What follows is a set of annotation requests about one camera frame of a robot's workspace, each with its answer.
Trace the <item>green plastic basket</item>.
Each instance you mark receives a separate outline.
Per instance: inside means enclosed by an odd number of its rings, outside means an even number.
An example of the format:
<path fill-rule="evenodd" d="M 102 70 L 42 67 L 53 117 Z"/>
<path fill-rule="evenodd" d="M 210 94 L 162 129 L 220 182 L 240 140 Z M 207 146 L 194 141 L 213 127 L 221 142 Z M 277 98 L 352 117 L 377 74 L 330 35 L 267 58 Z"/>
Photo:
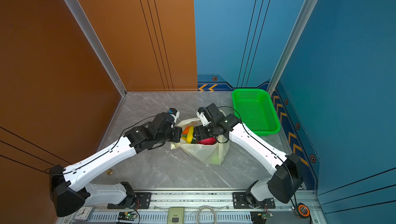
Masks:
<path fill-rule="evenodd" d="M 235 115 L 256 135 L 280 131 L 280 122 L 268 92 L 261 89 L 236 89 L 232 92 Z"/>

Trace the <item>yellow banana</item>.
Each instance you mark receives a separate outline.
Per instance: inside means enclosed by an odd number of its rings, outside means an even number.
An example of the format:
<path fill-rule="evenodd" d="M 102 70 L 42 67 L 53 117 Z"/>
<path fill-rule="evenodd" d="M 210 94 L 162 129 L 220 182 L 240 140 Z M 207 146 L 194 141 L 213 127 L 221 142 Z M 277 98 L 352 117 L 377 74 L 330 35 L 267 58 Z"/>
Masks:
<path fill-rule="evenodd" d="M 181 139 L 183 139 L 187 144 L 191 144 L 194 140 L 194 126 L 190 126 L 189 132 L 187 135 L 183 135 Z"/>

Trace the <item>translucent yellowish plastic bag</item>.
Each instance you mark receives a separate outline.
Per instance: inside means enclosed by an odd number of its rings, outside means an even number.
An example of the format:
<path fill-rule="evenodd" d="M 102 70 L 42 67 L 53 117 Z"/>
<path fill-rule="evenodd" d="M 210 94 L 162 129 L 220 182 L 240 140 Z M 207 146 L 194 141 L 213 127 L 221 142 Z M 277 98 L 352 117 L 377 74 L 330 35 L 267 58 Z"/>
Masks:
<path fill-rule="evenodd" d="M 225 143 L 224 136 L 217 137 L 221 143 L 214 142 L 212 145 L 204 144 L 188 144 L 184 139 L 180 139 L 179 143 L 171 143 L 170 148 L 182 149 L 192 158 L 199 160 L 206 165 L 221 165 L 230 148 L 230 142 Z"/>

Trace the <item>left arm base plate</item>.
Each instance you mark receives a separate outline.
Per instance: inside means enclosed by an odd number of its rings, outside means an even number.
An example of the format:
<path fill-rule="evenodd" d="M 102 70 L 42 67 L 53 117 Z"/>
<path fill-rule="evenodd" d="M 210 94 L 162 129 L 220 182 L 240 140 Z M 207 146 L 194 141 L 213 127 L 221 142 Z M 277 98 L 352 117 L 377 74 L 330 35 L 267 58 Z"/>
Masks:
<path fill-rule="evenodd" d="M 108 209 L 148 209 L 151 202 L 152 193 L 141 192 L 129 194 L 119 204 L 109 203 Z"/>

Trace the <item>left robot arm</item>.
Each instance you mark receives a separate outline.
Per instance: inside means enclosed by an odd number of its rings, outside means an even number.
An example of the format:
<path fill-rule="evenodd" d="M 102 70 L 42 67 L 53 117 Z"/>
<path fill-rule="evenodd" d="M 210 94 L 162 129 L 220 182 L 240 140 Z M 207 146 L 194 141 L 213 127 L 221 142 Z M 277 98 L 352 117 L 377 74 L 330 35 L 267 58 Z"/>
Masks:
<path fill-rule="evenodd" d="M 132 209 L 138 205 L 138 197 L 128 182 L 114 185 L 92 184 L 91 181 L 118 163 L 144 150 L 153 150 L 166 142 L 178 143 L 182 128 L 176 126 L 179 112 L 169 109 L 153 117 L 145 118 L 125 128 L 119 138 L 75 164 L 56 165 L 49 173 L 50 196 L 56 215 L 65 217 L 83 206 L 106 204 L 110 209 Z"/>

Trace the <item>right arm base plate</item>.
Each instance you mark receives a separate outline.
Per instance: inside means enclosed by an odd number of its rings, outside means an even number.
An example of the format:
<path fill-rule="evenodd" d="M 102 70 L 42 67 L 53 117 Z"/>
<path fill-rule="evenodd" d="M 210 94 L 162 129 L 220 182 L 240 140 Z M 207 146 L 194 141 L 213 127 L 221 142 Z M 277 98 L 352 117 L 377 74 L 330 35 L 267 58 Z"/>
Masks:
<path fill-rule="evenodd" d="M 251 194 L 246 192 L 234 192 L 233 194 L 234 209 L 275 209 L 273 198 L 258 201 Z"/>

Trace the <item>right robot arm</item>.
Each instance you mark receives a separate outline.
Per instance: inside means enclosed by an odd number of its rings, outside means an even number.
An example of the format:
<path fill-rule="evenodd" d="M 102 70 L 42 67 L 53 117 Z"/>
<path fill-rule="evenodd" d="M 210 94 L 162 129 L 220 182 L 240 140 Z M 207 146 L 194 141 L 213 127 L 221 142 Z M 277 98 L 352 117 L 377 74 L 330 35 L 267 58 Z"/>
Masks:
<path fill-rule="evenodd" d="M 258 208 L 271 198 L 282 203 L 293 199 L 303 183 L 304 164 L 298 155 L 288 155 L 271 146 L 254 134 L 241 118 L 233 114 L 224 115 L 213 103 L 199 108 L 197 117 L 202 123 L 194 128 L 193 135 L 197 141 L 224 136 L 227 143 L 233 142 L 241 146 L 271 175 L 267 181 L 255 181 L 245 191 L 246 202 L 250 207 Z"/>

